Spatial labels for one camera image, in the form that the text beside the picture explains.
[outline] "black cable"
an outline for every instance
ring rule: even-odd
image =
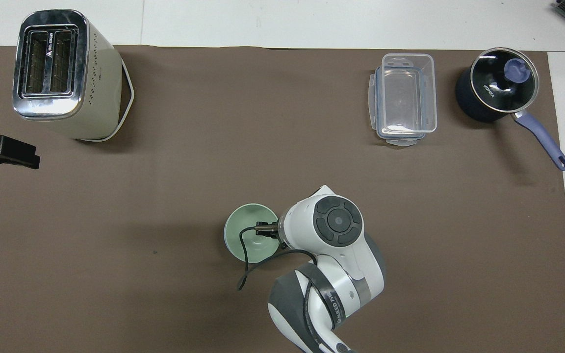
[[[300,254],[308,255],[309,257],[311,257],[311,260],[313,261],[314,264],[318,264],[318,259],[316,259],[315,255],[311,254],[310,252],[308,252],[306,250],[302,250],[302,249],[291,249],[291,250],[279,252],[278,254],[271,255],[267,259],[264,259],[263,261],[254,264],[254,266],[252,266],[252,268],[248,268],[249,263],[248,263],[248,259],[247,259],[247,249],[245,248],[245,243],[244,243],[244,240],[243,240],[243,234],[245,232],[247,232],[249,230],[253,230],[253,229],[254,229],[254,227],[248,227],[248,228],[245,228],[244,230],[239,232],[239,240],[241,241],[241,246],[243,247],[243,250],[244,250],[245,270],[244,270],[244,275],[239,279],[239,282],[237,283],[237,291],[240,291],[240,290],[243,289],[243,287],[245,286],[245,281],[247,280],[247,275],[249,275],[250,272],[252,272],[256,268],[258,268],[258,266],[260,266],[264,263],[267,263],[269,260],[275,259],[276,257],[280,257],[282,255],[287,255],[287,254],[293,254],[293,253],[297,252],[297,253],[300,253]]]

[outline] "brown mat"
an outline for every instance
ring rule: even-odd
[[[119,47],[136,89],[105,143],[11,109],[0,47],[0,134],[40,170],[0,166],[0,352],[295,352],[271,322],[269,263],[243,264],[222,228],[238,206],[280,214],[327,184],[383,251],[383,294],[336,333],[359,352],[565,352],[565,194],[527,130],[468,119],[454,85],[476,51],[427,51],[439,127],[414,147],[370,128],[367,84],[393,50]],[[530,111],[557,136],[545,53]]]

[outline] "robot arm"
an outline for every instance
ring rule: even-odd
[[[305,352],[353,352],[332,330],[376,297],[385,278],[383,257],[363,232],[359,210],[324,186],[292,206],[278,227],[290,248],[318,256],[317,265],[305,263],[276,279],[267,305],[274,324]]]

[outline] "white background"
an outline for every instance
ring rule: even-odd
[[[29,13],[81,11],[113,44],[549,51],[565,153],[565,20],[553,0],[0,0],[0,45]]]

